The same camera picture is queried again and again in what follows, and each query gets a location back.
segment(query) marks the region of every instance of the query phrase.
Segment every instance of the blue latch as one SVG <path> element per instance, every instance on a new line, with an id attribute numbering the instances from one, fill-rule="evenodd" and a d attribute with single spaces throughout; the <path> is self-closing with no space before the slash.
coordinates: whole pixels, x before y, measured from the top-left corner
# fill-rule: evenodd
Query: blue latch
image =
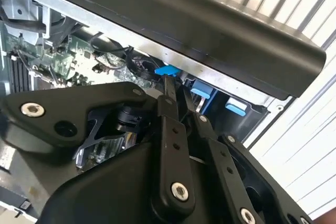
<path id="1" fill-rule="evenodd" d="M 247 105 L 231 97 L 227 101 L 225 108 L 227 108 L 228 110 L 231 110 L 237 115 L 245 116 Z"/>
<path id="2" fill-rule="evenodd" d="M 169 76 L 172 76 L 174 74 L 177 74 L 180 72 L 180 69 L 172 66 L 172 65 L 167 65 L 167 66 L 164 66 L 162 68 L 157 68 L 155 69 L 155 73 L 162 76 L 164 74 L 167 74 Z"/>
<path id="3" fill-rule="evenodd" d="M 198 94 L 205 99 L 209 99 L 213 90 L 214 88 L 205 84 L 203 81 L 195 80 L 191 92 Z"/>

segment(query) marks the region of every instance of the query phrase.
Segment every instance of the screw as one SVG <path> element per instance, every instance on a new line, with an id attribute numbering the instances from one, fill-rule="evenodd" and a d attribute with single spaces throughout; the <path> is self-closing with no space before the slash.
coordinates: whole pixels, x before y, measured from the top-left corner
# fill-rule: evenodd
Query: screw
<path id="1" fill-rule="evenodd" d="M 307 222 L 304 217 L 301 217 L 301 221 L 302 221 L 303 224 L 309 224 L 309 222 Z"/>
<path id="2" fill-rule="evenodd" d="M 203 115 L 200 115 L 199 119 L 201 119 L 202 122 L 205 122 L 205 123 L 208 121 L 207 118 Z"/>
<path id="3" fill-rule="evenodd" d="M 173 102 L 171 100 L 169 100 L 169 99 L 166 99 L 166 102 L 169 103 L 170 105 L 173 104 Z"/>
<path id="4" fill-rule="evenodd" d="M 231 143 L 234 143 L 236 141 L 233 136 L 227 136 L 227 139 L 229 139 Z"/>
<path id="5" fill-rule="evenodd" d="M 278 111 L 283 111 L 283 109 L 284 109 L 283 107 L 284 107 L 284 106 L 282 106 L 282 105 L 278 105 L 278 106 L 277 106 L 277 110 L 278 110 Z"/>
<path id="6" fill-rule="evenodd" d="M 135 93 L 137 95 L 142 95 L 142 92 L 140 90 L 137 90 L 137 89 L 133 89 L 133 93 Z"/>
<path id="7" fill-rule="evenodd" d="M 240 210 L 240 214 L 241 214 L 244 222 L 246 222 L 247 224 L 256 224 L 256 219 L 251 214 L 251 212 L 249 210 L 247 210 L 246 208 L 242 208 Z"/>
<path id="8" fill-rule="evenodd" d="M 180 201 L 187 201 L 189 197 L 189 193 L 187 188 L 181 183 L 175 182 L 172 185 L 172 193 L 174 197 Z"/>
<path id="9" fill-rule="evenodd" d="M 21 113 L 31 118 L 39 118 L 45 113 L 45 109 L 37 103 L 28 102 L 21 106 Z"/>

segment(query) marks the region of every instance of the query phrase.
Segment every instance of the black plastic cover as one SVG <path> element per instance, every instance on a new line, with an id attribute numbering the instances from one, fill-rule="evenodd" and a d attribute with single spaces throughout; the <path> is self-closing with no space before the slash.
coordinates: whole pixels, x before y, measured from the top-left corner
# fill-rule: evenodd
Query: black plastic cover
<path id="1" fill-rule="evenodd" d="M 152 212 L 153 153 L 151 144 L 135 146 L 63 184 L 49 199 L 37 224 L 160 223 Z M 194 175 L 195 210 L 182 223 L 220 223 L 206 166 L 190 160 Z"/>
<path id="2" fill-rule="evenodd" d="M 299 97 L 326 60 L 307 38 L 215 0 L 68 1 L 281 100 Z"/>

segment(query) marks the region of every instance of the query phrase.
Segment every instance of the white slatted background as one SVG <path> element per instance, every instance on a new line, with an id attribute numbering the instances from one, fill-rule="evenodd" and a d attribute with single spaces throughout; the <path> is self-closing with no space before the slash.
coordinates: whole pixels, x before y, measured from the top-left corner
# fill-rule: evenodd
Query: white slatted background
<path id="1" fill-rule="evenodd" d="M 234 0 L 326 50 L 321 75 L 251 149 L 312 219 L 336 207 L 336 0 Z"/>

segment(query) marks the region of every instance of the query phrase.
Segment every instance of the metal frame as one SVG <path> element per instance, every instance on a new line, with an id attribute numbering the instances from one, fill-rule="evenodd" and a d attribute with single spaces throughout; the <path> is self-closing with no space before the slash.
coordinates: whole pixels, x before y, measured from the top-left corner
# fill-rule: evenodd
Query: metal frame
<path id="1" fill-rule="evenodd" d="M 74 5 L 66 0 L 35 0 L 42 5 L 50 7 L 57 12 L 75 19 L 83 24 L 101 31 L 107 37 L 118 41 L 122 45 L 128 45 L 174 65 L 198 78 L 206 81 L 220 90 L 240 97 L 256 105 L 265 105 L 271 96 L 260 92 L 242 82 L 224 75 L 200 62 L 186 57 L 176 51 L 168 49 L 152 40 L 125 29 L 109 20 L 106 20 L 82 7 Z"/>

